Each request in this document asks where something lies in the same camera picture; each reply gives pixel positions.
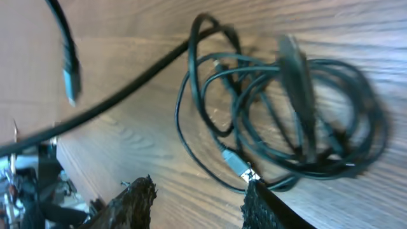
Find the tangled cable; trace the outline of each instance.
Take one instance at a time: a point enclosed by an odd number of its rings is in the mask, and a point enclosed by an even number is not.
[[[212,53],[197,58],[197,46],[199,42],[199,30],[201,24],[208,20],[214,28],[220,31],[228,38],[228,41],[235,49],[235,53]],[[280,49],[288,53],[294,53],[292,46],[287,46],[284,41],[280,42]],[[375,95],[369,86],[369,83],[362,72],[354,66],[338,60],[314,59],[301,62],[300,55],[293,54],[293,61],[290,63],[280,61],[267,64],[259,59],[242,55],[240,43],[236,32],[227,26],[221,26],[219,22],[210,15],[201,14],[193,22],[188,42],[188,72],[184,77],[176,101],[175,121],[176,128],[186,151],[194,161],[208,173],[213,179],[224,187],[243,193],[244,189],[236,188],[222,179],[218,178],[210,169],[206,167],[192,152],[186,142],[179,124],[179,110],[183,98],[183,92],[190,81],[191,94],[195,106],[206,124],[210,135],[220,151],[232,149],[238,155],[244,156],[243,146],[251,152],[288,171],[286,176],[279,177],[276,182],[266,183],[269,190],[287,191],[290,190],[301,177],[309,179],[338,179],[340,177],[356,177],[368,165],[374,162],[384,151],[387,144],[388,124],[385,115],[375,99]],[[229,69],[221,63],[222,59],[236,59],[237,67]],[[214,61],[216,73],[210,76],[200,87],[198,77],[198,66],[205,61]],[[350,125],[344,130],[334,128],[324,119],[318,110],[312,108],[312,99],[315,99],[311,84],[307,76],[292,77],[296,73],[295,64],[304,65],[309,69],[309,77],[319,83],[326,85],[336,91],[341,92],[348,97],[352,106],[352,117]],[[226,130],[220,130],[211,120],[205,109],[205,94],[208,86],[215,79],[220,78],[226,91],[231,94],[231,123]],[[249,86],[242,87],[243,80],[250,80]],[[287,135],[287,130],[277,116],[273,104],[268,100],[263,89],[272,80],[281,80],[290,98],[291,105],[294,107],[294,117],[296,120],[297,143],[293,143]],[[259,95],[261,102],[265,105],[268,113],[273,118],[277,128],[282,134],[283,139],[289,146],[291,153],[282,152],[271,148],[264,141],[254,125],[249,120],[250,106]],[[317,152],[316,138],[314,128],[315,120],[320,120],[324,130],[327,133],[326,141],[330,147],[323,152]],[[368,124],[367,134],[361,141],[354,145],[350,142],[355,135],[362,121],[366,120]],[[243,134],[242,127],[247,132],[247,139]],[[234,135],[236,145],[227,146],[220,138]]]

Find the usb connector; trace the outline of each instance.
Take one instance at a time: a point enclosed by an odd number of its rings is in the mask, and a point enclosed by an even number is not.
[[[65,56],[64,81],[66,96],[71,106],[74,107],[82,91],[80,64],[74,48],[66,46]]]
[[[260,177],[252,170],[251,166],[243,161],[242,158],[232,150],[227,148],[223,150],[222,157],[229,167],[247,183],[253,179],[260,179]]]

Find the wire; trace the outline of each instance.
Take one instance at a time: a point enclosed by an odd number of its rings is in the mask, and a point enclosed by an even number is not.
[[[76,56],[75,43],[64,11],[57,0],[45,0],[57,21],[64,39],[64,82],[69,103],[75,106],[81,93],[80,63]]]
[[[200,41],[201,39],[205,39],[206,37],[212,34],[222,31],[222,29],[224,29],[224,27],[221,26],[206,29],[198,35],[197,41]],[[101,113],[107,111],[108,109],[112,108],[113,106],[121,102],[123,99],[125,99],[133,92],[135,92],[137,89],[146,84],[149,80],[154,78],[154,76],[156,76],[162,69],[166,68],[169,64],[171,64],[187,49],[188,49],[188,40],[184,41],[178,47],[176,47],[171,52],[166,54],[166,56],[161,58],[150,68],[141,73],[138,77],[136,77],[135,80],[130,82],[127,86],[123,87],[121,90],[113,94],[111,97],[102,101],[101,103],[89,109],[88,111],[85,111],[84,113],[81,113],[69,120],[63,121],[52,128],[41,130],[24,139],[21,139],[20,142],[11,142],[5,146],[1,146],[0,157],[10,155],[14,152],[21,152],[23,149],[35,146],[43,141],[51,139],[52,137],[70,131],[86,123],[87,121],[95,118],[96,116],[100,115]]]
[[[302,136],[305,135],[307,139],[311,139],[312,136],[310,137],[308,132],[303,131],[301,120],[299,120],[298,115],[294,113],[293,117],[296,120],[297,143],[291,142],[285,126],[277,116],[277,110],[263,92],[264,87],[267,86],[270,81],[280,80],[281,78],[289,76],[281,72],[278,63],[267,64],[259,59],[242,55],[238,37],[235,31],[230,27],[223,27],[222,32],[224,32],[229,42],[233,45],[236,53],[212,53],[197,59],[197,37],[200,25],[204,20],[211,22],[214,27],[219,25],[219,22],[208,15],[198,16],[192,25],[189,42],[189,71],[181,83],[177,97],[175,122],[180,140],[186,151],[210,177],[232,191],[237,193],[244,192],[244,189],[233,187],[218,178],[196,157],[185,140],[179,124],[179,110],[188,80],[190,81],[191,95],[199,115],[202,117],[202,120],[206,124],[211,137],[220,151],[225,148],[232,148],[221,142],[220,138],[234,135],[236,144],[234,151],[244,156],[245,147],[249,151],[259,155],[262,159],[288,171],[286,176],[278,177],[275,182],[266,183],[269,190],[287,191],[291,189],[301,177],[319,180],[356,177],[383,153],[387,144],[389,128],[385,115],[378,101],[375,99],[375,95],[363,73],[352,65],[338,60],[314,59],[308,60],[307,62],[312,79],[348,97],[352,105],[353,113],[350,125],[345,127],[344,130],[340,130],[328,123],[321,115],[321,112],[316,112],[315,117],[321,121],[324,130],[328,133],[326,140],[330,147],[316,154],[317,160],[315,163],[307,162],[305,158],[310,148],[303,149],[305,147]],[[222,59],[237,60],[237,67],[228,69],[227,66],[219,64]],[[214,61],[217,73],[205,80],[202,83],[202,88],[200,88],[197,69],[200,64],[208,60]],[[205,108],[207,88],[215,79],[221,79],[226,91],[229,92],[232,97],[230,105],[231,124],[226,130],[219,130],[215,126]],[[242,88],[242,81],[244,80],[250,81],[245,89]],[[291,149],[290,153],[271,148],[266,141],[260,137],[254,125],[251,123],[249,119],[250,106],[257,95],[259,95],[261,102],[265,105],[268,113],[280,130],[283,139]],[[362,123],[364,123],[364,120],[366,120],[365,123],[368,124],[368,133],[358,144],[353,145],[350,140],[355,136],[355,133],[361,127]],[[243,132],[247,132],[248,137],[242,134]],[[374,142],[377,142],[378,146],[373,147]],[[336,155],[339,160],[331,159],[331,155]]]
[[[199,32],[200,25],[206,20],[210,21],[213,27]],[[197,59],[197,46],[199,41],[217,32],[222,32],[228,38],[228,41],[236,49],[236,53],[213,53]],[[20,142],[11,143],[1,147],[0,156],[10,155],[14,152],[21,152],[25,148],[37,145],[40,142],[55,137],[56,135],[63,134],[64,132],[84,124],[92,118],[95,118],[145,85],[149,80],[156,76],[162,69],[166,68],[187,49],[189,49],[189,72],[183,79],[177,98],[175,111],[176,128],[183,146],[186,148],[186,151],[190,154],[192,159],[194,159],[194,161],[196,161],[196,163],[203,168],[206,173],[208,173],[221,185],[239,193],[244,192],[244,189],[233,187],[213,174],[195,156],[184,139],[179,126],[179,108],[181,99],[183,97],[184,88],[188,80],[190,80],[190,87],[195,106],[197,107],[200,116],[208,126],[209,132],[219,149],[225,149],[225,147],[228,147],[222,143],[219,138],[227,137],[233,134],[235,136],[236,151],[238,153],[243,155],[243,146],[245,146],[250,151],[260,155],[263,159],[279,165],[289,171],[286,176],[278,177],[276,182],[267,184],[268,188],[273,191],[287,191],[291,189],[301,177],[312,179],[336,179],[339,177],[355,176],[356,174],[360,173],[360,171],[364,170],[369,164],[374,162],[380,156],[380,154],[382,154],[387,143],[386,136],[388,126],[384,113],[380,109],[373,91],[368,85],[368,82],[363,74],[355,67],[337,60],[309,60],[308,63],[310,69],[312,70],[312,77],[315,80],[319,80],[327,86],[334,88],[335,90],[338,90],[348,96],[352,102],[354,115],[352,117],[351,125],[347,127],[344,132],[337,131],[329,123],[324,121],[321,115],[319,115],[318,119],[322,121],[326,131],[329,132],[328,140],[331,147],[325,152],[318,154],[317,163],[304,163],[304,152],[302,150],[303,140],[302,134],[300,134],[300,123],[297,121],[298,142],[296,145],[294,145],[294,143],[289,140],[283,124],[281,124],[281,121],[277,118],[276,111],[273,108],[272,103],[266,99],[266,95],[261,90],[269,81],[277,78],[279,75],[279,66],[276,63],[266,64],[258,59],[241,55],[240,43],[234,29],[232,27],[220,25],[216,19],[209,15],[201,14],[193,22],[189,40],[181,43],[178,47],[161,58],[157,63],[153,64],[149,69],[145,70],[135,80],[123,87],[120,91],[116,92],[110,98],[102,101],[92,109],[89,109],[88,111],[85,111],[84,113],[81,113],[70,120],[63,121],[53,128],[48,128],[36,134],[32,134],[29,137],[22,139]],[[198,83],[198,66],[202,62],[210,59],[218,60],[225,58],[237,59],[238,67],[218,71],[203,84],[201,89]],[[337,69],[337,67],[345,68],[346,71],[340,71]],[[319,72],[330,74],[333,78],[328,78],[325,74],[321,74]],[[238,75],[238,80],[234,80],[233,77],[231,77],[233,74]],[[229,93],[232,94],[233,98],[231,104],[232,121],[229,128],[225,131],[219,130],[215,126],[205,110],[205,93],[207,91],[207,87],[216,78],[222,79],[225,88],[227,91],[229,91]],[[251,80],[251,84],[245,90],[243,90],[241,82],[246,79]],[[260,95],[262,102],[266,105],[266,108],[270,113],[270,116],[272,116],[273,120],[280,129],[283,138],[287,141],[294,153],[285,153],[269,147],[269,145],[267,145],[261,139],[256,132],[256,129],[249,121],[249,107],[254,102],[254,98],[257,94]],[[348,140],[356,132],[360,124],[360,117],[363,117],[368,121],[369,132],[358,146],[351,147],[348,145]],[[241,127],[238,125],[240,121],[243,123],[244,128],[249,133],[251,140],[255,142],[254,145],[249,144],[249,140],[243,136],[242,130],[240,129]],[[370,152],[373,145],[373,139],[376,134],[379,135],[380,145]],[[329,159],[328,157],[333,154],[339,155],[341,160]]]

